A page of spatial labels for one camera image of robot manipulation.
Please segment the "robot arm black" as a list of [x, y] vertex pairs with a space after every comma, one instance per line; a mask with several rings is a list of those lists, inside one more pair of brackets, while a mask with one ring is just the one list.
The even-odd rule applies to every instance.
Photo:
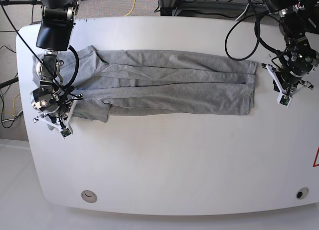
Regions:
[[287, 50], [272, 50], [281, 63], [276, 76], [284, 90], [296, 88], [319, 66], [319, 52], [311, 48], [306, 33], [319, 33], [319, 0], [262, 0], [270, 14], [280, 16], [280, 31]]
[[[79, 70], [79, 56], [69, 44], [79, 0], [40, 1], [43, 10], [36, 46], [44, 50], [44, 56], [37, 63], [40, 82], [31, 93], [30, 100], [35, 110], [64, 130], [72, 103], [68, 95], [74, 90], [73, 82]], [[57, 56], [67, 50], [75, 57], [75, 70], [69, 82], [64, 84], [59, 73], [63, 61]]]

